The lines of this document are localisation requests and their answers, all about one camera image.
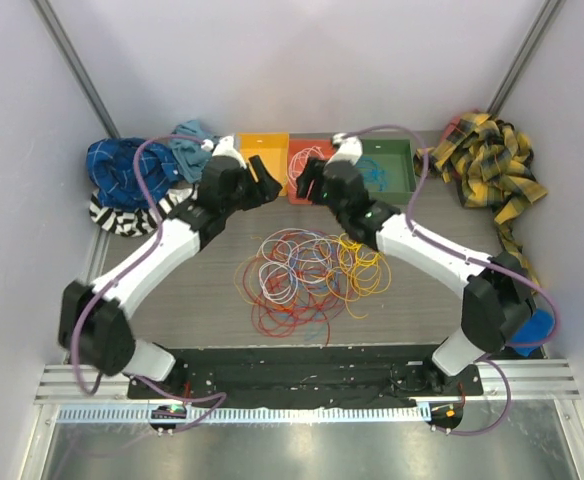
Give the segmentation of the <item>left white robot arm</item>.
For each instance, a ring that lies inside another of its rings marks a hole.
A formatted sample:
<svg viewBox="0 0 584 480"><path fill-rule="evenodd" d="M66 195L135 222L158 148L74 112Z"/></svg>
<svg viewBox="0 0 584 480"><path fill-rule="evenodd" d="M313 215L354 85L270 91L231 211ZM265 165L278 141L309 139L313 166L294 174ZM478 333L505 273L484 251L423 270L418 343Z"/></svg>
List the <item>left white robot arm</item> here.
<svg viewBox="0 0 584 480"><path fill-rule="evenodd" d="M215 155L204 168L195 198L179 203L155 234L117 267L90 284L74 281L62 297L59 344L72 358L106 376L119 373L150 379L162 398L177 397L184 373L167 349L135 338L129 321L145 298L179 265L224 231L237 211L276 199L281 184L261 158L247 166Z"/></svg>

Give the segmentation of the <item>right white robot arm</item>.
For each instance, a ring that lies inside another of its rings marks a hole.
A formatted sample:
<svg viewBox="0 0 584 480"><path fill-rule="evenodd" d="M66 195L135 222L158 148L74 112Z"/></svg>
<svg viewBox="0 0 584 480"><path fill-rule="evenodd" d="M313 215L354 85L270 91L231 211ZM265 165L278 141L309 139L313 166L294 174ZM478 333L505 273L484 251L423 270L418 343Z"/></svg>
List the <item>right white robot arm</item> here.
<svg viewBox="0 0 584 480"><path fill-rule="evenodd" d="M531 284L514 256L464 249L409 223L398 208L372 199L359 170L346 160L308 160L297 194L327 206L352 240L416 267L461 299L460 327L423 371L434 394L449 393L468 365L502 350L536 311Z"/></svg>

